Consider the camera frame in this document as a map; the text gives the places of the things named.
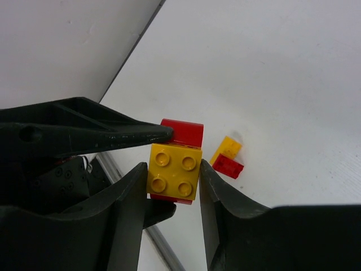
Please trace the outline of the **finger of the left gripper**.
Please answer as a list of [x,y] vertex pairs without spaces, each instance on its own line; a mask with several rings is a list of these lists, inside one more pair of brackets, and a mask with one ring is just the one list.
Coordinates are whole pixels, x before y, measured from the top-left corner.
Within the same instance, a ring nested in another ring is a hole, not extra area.
[[1,110],[1,162],[65,158],[163,143],[173,129],[84,97]]
[[157,199],[146,199],[143,229],[154,226],[171,218],[177,206],[173,202]]

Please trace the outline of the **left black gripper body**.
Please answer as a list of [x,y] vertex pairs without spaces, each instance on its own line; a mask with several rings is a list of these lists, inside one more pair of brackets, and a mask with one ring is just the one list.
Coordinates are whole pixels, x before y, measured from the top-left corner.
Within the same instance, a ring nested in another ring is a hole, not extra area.
[[60,213],[109,185],[99,162],[84,156],[1,164],[1,205],[41,215]]

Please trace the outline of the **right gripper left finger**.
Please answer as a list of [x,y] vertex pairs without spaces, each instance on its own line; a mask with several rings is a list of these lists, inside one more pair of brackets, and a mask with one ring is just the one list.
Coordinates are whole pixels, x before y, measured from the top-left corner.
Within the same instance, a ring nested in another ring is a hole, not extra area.
[[62,213],[1,207],[2,270],[136,270],[147,165]]

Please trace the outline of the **red arch lego brick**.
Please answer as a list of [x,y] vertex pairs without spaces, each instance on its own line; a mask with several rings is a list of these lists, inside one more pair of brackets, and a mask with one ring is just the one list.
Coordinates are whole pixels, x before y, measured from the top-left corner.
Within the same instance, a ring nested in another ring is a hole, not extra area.
[[173,136],[167,142],[160,144],[175,144],[201,149],[204,134],[203,124],[162,119],[161,125],[171,127],[173,129]]

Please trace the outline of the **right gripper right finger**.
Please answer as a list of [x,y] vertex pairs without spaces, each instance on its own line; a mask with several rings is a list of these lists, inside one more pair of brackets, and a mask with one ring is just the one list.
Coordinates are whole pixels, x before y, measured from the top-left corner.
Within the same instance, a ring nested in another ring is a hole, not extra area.
[[360,206],[269,208],[203,160],[200,205],[209,270],[359,270]]

